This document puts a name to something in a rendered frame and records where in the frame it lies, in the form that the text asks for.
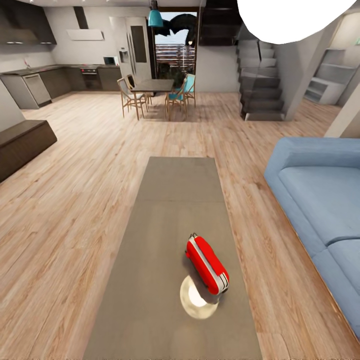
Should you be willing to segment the radio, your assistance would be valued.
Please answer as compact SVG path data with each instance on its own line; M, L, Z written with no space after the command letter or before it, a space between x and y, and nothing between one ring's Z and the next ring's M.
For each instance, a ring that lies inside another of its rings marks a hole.
M191 235L185 253L211 294L218 295L228 290L229 275L210 244L202 236L195 233Z

